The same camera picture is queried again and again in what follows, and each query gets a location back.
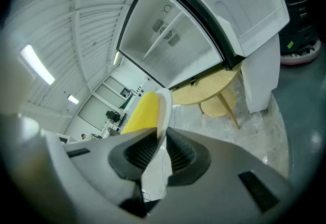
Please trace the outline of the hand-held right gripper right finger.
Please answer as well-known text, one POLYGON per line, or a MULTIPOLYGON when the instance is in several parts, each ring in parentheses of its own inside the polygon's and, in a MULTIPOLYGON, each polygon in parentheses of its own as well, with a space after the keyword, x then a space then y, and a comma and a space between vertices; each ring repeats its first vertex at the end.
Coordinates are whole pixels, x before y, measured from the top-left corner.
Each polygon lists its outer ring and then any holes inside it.
POLYGON ((173 173, 148 224, 276 224, 293 201, 290 183, 244 148, 168 128, 173 173))

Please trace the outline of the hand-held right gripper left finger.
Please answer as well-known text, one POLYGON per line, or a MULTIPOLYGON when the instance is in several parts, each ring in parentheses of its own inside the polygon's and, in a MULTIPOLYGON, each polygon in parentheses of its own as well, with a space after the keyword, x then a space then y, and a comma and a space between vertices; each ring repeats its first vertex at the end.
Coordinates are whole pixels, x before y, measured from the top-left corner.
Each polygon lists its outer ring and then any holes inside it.
POLYGON ((62 144, 47 136, 52 170, 73 224, 149 224, 142 174, 158 148, 157 129, 62 144))

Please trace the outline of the yellow corn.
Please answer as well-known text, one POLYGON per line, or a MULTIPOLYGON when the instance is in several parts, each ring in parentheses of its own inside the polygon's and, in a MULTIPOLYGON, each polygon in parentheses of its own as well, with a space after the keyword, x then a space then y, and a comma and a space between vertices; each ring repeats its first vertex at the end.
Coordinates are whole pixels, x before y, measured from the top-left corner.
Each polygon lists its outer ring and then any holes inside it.
POLYGON ((165 110, 166 106, 162 94, 156 92, 146 93, 138 102, 121 134, 156 128, 157 139, 161 139, 165 110))

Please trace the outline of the white plate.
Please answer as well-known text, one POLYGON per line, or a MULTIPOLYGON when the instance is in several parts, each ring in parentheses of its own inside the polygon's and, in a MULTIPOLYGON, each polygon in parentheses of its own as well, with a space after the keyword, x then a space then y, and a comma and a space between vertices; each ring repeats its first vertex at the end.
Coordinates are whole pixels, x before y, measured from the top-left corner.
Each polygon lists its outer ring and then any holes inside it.
POLYGON ((157 93, 163 95, 166 110, 161 139, 158 139, 154 156, 142 175, 142 195, 146 203, 160 200, 165 196, 168 176, 172 173, 166 139, 166 130, 173 114, 172 95, 168 89, 160 89, 157 93))

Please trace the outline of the black refrigerator with white interior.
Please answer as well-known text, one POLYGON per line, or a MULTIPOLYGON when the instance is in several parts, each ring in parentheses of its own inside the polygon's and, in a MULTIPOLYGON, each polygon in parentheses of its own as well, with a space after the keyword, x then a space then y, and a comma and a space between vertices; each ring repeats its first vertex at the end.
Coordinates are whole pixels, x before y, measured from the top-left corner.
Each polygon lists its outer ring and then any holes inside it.
POLYGON ((284 0, 133 0, 117 49, 164 88, 231 69, 285 27, 284 0), (180 12, 184 17, 144 55, 180 12))

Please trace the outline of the black office chair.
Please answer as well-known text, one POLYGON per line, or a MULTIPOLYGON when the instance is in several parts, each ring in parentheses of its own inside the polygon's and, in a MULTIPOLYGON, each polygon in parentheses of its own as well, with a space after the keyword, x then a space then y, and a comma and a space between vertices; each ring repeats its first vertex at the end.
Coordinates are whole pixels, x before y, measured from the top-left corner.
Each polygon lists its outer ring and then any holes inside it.
POLYGON ((120 120, 120 114, 115 110, 107 111, 105 115, 111 123, 117 123, 120 120))

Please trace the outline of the round wooden table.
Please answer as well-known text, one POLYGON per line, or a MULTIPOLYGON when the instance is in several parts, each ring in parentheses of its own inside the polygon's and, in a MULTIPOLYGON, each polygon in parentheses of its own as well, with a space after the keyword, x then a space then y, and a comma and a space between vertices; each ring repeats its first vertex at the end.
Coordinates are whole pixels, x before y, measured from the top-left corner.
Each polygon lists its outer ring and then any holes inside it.
POLYGON ((236 92, 230 87, 238 76, 241 64, 232 70, 219 70, 172 91, 172 99, 178 105, 197 105, 202 114, 210 117, 229 115, 237 129, 240 128, 233 113, 236 92))

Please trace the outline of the white cabinet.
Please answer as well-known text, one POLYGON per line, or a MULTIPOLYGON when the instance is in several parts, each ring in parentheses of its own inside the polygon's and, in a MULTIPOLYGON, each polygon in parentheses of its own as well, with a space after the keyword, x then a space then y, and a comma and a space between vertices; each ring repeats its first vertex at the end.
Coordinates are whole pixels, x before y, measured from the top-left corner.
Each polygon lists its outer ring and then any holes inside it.
POLYGON ((276 34, 243 60, 241 72, 250 113, 267 109, 270 95, 278 86, 280 73, 280 40, 276 34))

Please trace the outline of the long ceiling light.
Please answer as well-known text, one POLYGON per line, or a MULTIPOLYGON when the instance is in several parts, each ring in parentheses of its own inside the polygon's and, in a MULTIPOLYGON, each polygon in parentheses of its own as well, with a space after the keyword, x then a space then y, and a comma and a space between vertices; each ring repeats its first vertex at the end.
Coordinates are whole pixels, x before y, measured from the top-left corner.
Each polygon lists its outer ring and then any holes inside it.
POLYGON ((36 72, 48 85, 54 83, 55 78, 45 68, 43 63, 40 61, 31 45, 25 46, 20 52, 25 62, 36 72))

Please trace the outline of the black floor scrubber machine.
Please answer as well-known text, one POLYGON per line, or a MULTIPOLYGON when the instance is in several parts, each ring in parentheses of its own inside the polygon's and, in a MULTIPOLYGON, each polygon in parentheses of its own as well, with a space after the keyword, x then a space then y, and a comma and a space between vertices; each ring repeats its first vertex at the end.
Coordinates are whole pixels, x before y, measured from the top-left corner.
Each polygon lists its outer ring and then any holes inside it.
POLYGON ((309 0, 285 0, 290 21, 279 32, 280 63, 300 65, 315 60, 320 51, 317 25, 309 0))

